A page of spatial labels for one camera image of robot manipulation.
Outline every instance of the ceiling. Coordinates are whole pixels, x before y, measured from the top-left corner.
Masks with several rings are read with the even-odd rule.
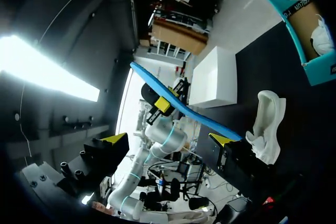
[[[28,163],[47,161],[59,168],[59,162],[78,155],[88,137],[114,134],[129,63],[138,45],[131,0],[0,0],[0,6],[6,10],[2,24],[7,29],[2,33],[18,35],[100,89],[95,103],[0,74],[2,141],[15,168],[26,165],[25,156]],[[21,97],[22,118],[17,122],[14,114],[20,111]],[[93,116],[93,125],[73,130],[64,125],[65,115],[70,122]]]

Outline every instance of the black table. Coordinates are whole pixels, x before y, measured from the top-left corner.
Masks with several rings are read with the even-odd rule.
[[[200,113],[245,137],[252,131],[258,107],[257,94],[271,90],[287,99],[285,118],[277,132],[281,148],[277,173],[302,173],[306,192],[314,191],[329,173],[336,156],[336,81],[310,86],[299,55],[284,23],[267,31],[236,55],[237,104],[202,109]],[[208,146],[209,132],[202,125],[196,152]],[[313,197],[302,194],[301,203]]]

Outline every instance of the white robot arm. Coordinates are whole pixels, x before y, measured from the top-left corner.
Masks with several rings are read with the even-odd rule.
[[[151,166],[165,156],[178,152],[184,146],[187,135],[173,126],[169,118],[161,116],[153,125],[148,125],[146,136],[154,141],[150,150],[140,148],[134,157],[132,168],[117,188],[110,194],[108,203],[126,215],[127,219],[139,220],[143,202],[130,197],[136,189],[144,166]]]

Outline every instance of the shoe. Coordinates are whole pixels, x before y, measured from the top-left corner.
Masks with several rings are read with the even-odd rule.
[[[258,93],[259,105],[253,126],[253,134],[246,132],[246,140],[252,145],[256,157],[265,164],[274,164],[280,154],[277,130],[285,116],[286,99],[269,90]]]

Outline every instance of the white box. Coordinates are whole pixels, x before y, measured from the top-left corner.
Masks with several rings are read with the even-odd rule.
[[[194,69],[189,105],[211,108],[237,103],[236,55],[214,49]]]

